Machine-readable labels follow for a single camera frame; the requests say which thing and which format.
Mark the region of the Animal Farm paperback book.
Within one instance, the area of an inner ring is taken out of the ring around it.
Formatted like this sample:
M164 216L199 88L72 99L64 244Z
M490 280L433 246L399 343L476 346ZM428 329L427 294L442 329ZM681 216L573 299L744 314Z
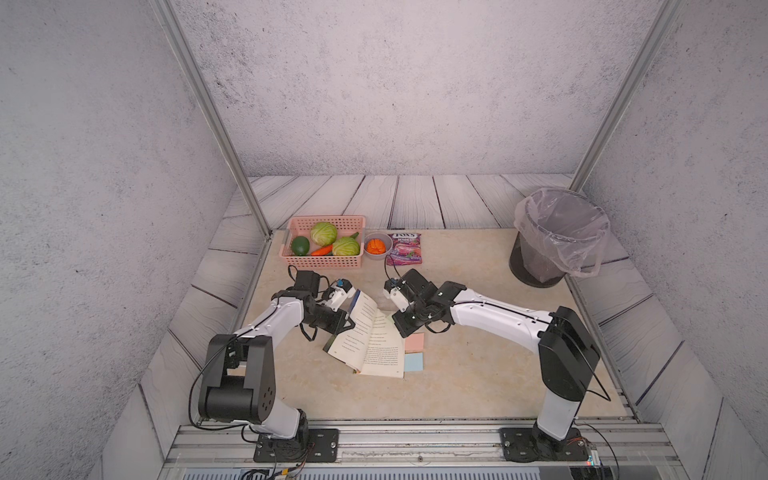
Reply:
M405 339L392 315L381 311L370 296L358 291L353 297L349 319L355 326L333 335L323 350L356 373L402 378Z

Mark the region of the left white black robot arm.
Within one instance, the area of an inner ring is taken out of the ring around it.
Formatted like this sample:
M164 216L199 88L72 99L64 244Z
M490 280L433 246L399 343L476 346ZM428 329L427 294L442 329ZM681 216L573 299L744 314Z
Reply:
M198 414L223 423L245 422L276 439L297 436L302 412L278 398L275 349L295 327L308 325L331 334L355 327L341 308L354 297L352 286L332 286L329 298L288 289L273 295L270 307L251 324L209 342L201 370Z

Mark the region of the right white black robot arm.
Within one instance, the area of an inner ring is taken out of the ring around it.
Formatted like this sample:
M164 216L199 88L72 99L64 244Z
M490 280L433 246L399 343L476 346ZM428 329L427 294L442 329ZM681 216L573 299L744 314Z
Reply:
M553 441L567 438L600 362L593 338L574 310L531 310L491 299L463 284L390 279L386 297L397 307L393 320L404 338L437 321L473 327L510 340L536 354L547 392L535 423Z

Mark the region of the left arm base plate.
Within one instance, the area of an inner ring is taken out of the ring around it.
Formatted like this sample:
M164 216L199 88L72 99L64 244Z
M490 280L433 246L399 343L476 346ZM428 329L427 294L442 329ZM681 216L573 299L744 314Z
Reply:
M260 434L254 451L255 463L334 463L339 447L338 429L299 429L291 439Z

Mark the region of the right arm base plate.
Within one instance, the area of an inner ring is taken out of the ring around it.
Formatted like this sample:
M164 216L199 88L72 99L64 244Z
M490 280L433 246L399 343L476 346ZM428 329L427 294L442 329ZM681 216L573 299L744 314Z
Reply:
M506 461L586 462L591 456L589 442L574 427L569 428L562 440L547 435L537 425L529 428L501 428L499 435Z

